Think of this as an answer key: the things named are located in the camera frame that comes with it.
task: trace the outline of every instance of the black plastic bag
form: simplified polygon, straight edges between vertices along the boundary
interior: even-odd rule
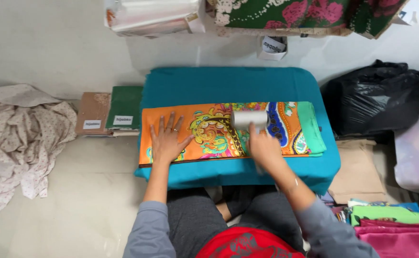
[[[406,129],[419,118],[419,71],[406,63],[377,60],[332,79],[321,94],[338,136]]]

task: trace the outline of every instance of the folded scarf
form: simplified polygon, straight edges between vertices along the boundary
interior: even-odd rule
[[[145,108],[142,113],[139,167],[151,167],[153,161],[149,125],[158,128],[160,116],[172,111],[176,113],[176,119],[184,115],[178,133],[179,141],[190,134],[195,136],[173,163],[247,157],[249,133],[231,126],[232,111],[242,110],[265,110],[268,113],[270,125],[265,128],[265,132],[279,140],[283,156],[321,156],[326,150],[310,102],[218,103]]]

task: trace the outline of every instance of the paper tag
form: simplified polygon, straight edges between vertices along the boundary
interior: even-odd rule
[[[115,124],[132,124],[133,123],[133,116],[115,116],[114,122],[112,125]]]
[[[85,120],[84,129],[100,129],[101,120]]]
[[[265,36],[262,41],[262,49],[267,53],[277,54],[284,52],[286,45]]]

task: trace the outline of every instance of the green folded fabric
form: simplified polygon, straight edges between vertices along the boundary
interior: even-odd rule
[[[115,86],[112,88],[107,129],[139,129],[139,104],[143,97],[141,86]]]
[[[418,224],[419,213],[403,207],[391,206],[354,206],[351,225],[359,226],[360,219],[396,221],[406,224]]]
[[[316,121],[315,108],[311,102],[298,102],[297,114],[305,142],[310,148],[309,156],[322,156],[326,150],[326,145],[321,138],[320,128]]]

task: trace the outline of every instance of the white lint roller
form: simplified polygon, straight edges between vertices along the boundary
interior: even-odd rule
[[[269,125],[270,120],[266,111],[232,111],[230,123],[235,129],[246,131],[249,129],[249,124],[254,123],[256,132],[259,133],[260,130],[264,130]],[[255,165],[257,173],[264,175],[265,171],[257,163]]]

